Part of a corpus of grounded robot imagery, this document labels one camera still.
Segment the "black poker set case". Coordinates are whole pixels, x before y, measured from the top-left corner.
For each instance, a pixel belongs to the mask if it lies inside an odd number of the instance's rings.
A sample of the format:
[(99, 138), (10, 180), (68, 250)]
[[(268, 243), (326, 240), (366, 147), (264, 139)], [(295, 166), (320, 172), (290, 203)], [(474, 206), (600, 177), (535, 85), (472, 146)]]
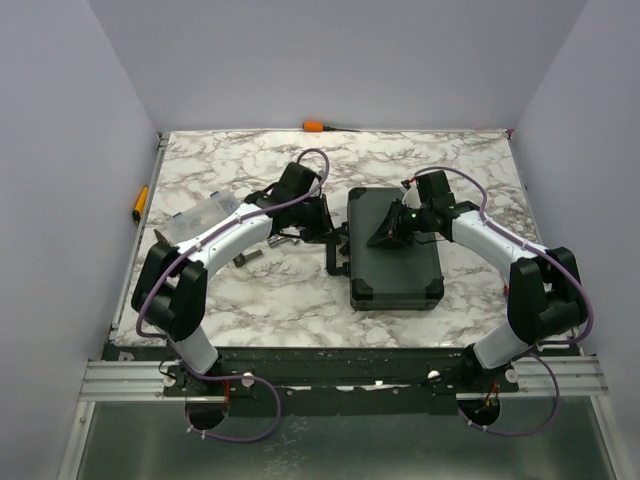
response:
[(382, 229), (392, 204), (401, 198), (396, 188), (351, 189), (347, 220), (325, 246), (327, 273), (349, 280), (349, 302), (355, 310), (426, 311), (444, 296), (435, 235), (396, 242)]

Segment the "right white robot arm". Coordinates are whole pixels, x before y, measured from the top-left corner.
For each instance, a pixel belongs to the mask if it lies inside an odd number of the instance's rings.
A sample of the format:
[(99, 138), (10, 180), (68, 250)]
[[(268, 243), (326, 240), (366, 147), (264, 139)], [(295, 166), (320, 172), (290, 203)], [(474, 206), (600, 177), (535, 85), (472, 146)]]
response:
[(437, 233), (493, 265), (508, 282), (506, 320), (465, 348), (460, 379), (480, 392), (496, 380), (496, 369), (530, 353), (538, 345), (560, 345), (560, 334), (581, 327), (588, 335), (594, 311), (582, 286), (574, 254), (549, 249), (513, 233), (481, 203), (457, 201), (447, 179), (448, 167), (426, 167), (405, 181), (401, 199), (368, 239), (373, 248), (415, 244), (416, 233)]

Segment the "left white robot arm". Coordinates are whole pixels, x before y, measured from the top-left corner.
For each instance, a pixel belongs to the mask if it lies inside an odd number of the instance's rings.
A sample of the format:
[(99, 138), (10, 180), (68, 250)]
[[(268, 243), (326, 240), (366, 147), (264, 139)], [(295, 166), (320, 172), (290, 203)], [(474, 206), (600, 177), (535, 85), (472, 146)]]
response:
[(249, 194), (218, 223), (148, 250), (131, 299), (136, 332), (165, 340), (188, 366), (187, 382), (197, 393), (214, 393), (222, 380), (219, 352), (201, 326), (208, 282), (247, 249), (288, 228), (305, 243), (325, 242), (333, 230), (322, 194), (328, 176), (328, 170), (290, 162), (278, 181)]

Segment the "chrome faucet tap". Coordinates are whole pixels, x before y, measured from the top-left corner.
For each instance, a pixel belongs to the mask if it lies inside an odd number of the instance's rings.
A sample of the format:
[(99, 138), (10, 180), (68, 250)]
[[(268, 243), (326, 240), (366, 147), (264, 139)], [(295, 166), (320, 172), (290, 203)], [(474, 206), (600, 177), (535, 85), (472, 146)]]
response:
[(293, 245), (297, 245), (300, 242), (299, 238), (296, 237), (284, 237), (284, 236), (276, 236), (274, 238), (270, 238), (268, 240), (268, 246), (270, 248), (276, 248), (280, 245), (284, 245), (286, 243), (291, 243)]

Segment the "grey metal clamp bar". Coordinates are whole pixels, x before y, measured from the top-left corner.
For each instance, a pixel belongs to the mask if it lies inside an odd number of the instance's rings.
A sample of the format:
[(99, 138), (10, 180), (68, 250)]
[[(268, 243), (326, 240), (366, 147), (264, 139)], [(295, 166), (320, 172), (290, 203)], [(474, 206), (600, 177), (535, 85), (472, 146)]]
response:
[(249, 253), (241, 253), (233, 258), (233, 263), (236, 268), (241, 268), (248, 262), (255, 260), (263, 255), (262, 250), (254, 250)]

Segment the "orange screwdriver at back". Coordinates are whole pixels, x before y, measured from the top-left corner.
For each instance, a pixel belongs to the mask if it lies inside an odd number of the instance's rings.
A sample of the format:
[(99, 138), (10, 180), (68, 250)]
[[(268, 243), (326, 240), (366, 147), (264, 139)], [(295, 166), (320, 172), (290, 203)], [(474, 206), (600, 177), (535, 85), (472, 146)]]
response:
[(322, 133), (322, 132), (352, 132), (357, 133), (357, 129), (348, 129), (342, 127), (330, 126), (318, 121), (305, 121), (302, 124), (302, 129), (308, 133)]

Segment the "clear plastic parts box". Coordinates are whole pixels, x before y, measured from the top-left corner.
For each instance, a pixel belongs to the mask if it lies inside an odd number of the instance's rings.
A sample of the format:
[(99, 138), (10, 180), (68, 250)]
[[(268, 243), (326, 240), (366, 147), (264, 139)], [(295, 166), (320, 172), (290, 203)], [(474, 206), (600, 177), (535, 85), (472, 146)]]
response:
[(228, 189), (218, 189), (191, 208), (175, 214), (160, 229), (171, 244), (198, 236), (233, 214), (240, 200)]

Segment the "orange tool at left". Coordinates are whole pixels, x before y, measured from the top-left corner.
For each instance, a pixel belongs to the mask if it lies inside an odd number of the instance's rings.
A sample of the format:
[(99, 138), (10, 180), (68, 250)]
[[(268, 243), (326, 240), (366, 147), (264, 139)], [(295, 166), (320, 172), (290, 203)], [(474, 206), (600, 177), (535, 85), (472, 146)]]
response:
[(135, 224), (138, 224), (144, 213), (146, 200), (148, 197), (149, 187), (145, 185), (139, 192), (139, 195), (135, 201), (134, 207), (131, 212), (132, 220)]

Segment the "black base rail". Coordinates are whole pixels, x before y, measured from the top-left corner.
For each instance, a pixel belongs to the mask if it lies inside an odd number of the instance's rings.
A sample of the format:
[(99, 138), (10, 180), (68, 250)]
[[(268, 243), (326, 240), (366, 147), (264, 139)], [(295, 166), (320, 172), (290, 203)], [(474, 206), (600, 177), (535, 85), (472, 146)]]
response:
[(517, 389), (502, 368), (479, 380), (462, 375), (460, 348), (224, 347), (204, 379), (187, 373), (163, 347), (105, 346), (102, 361), (155, 361), (169, 392), (222, 395), (221, 403), (177, 401), (194, 416), (454, 415), (460, 401), (496, 401)]

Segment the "yellow handled pliers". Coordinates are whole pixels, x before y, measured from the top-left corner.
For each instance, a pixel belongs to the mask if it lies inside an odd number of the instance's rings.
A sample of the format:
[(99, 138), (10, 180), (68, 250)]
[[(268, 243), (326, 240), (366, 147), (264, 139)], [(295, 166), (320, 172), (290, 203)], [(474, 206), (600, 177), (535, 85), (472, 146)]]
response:
[(156, 237), (156, 240), (163, 245), (171, 245), (170, 241), (162, 234), (158, 229), (154, 229), (153, 233)]

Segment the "aluminium extrusion rail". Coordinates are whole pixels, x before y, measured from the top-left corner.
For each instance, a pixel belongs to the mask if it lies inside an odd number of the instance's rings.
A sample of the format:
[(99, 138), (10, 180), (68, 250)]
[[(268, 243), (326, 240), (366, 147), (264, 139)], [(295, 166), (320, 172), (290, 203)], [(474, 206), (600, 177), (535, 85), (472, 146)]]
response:
[[(501, 398), (552, 397), (554, 383), (563, 397), (597, 397), (609, 394), (609, 388), (595, 356), (544, 357), (517, 361), (517, 389), (500, 389)], [(221, 403), (222, 395), (190, 395), (180, 387), (169, 392), (169, 379), (158, 371), (155, 361), (91, 362), (85, 369), (79, 400), (81, 402), (153, 402), (186, 401), (191, 403)]]

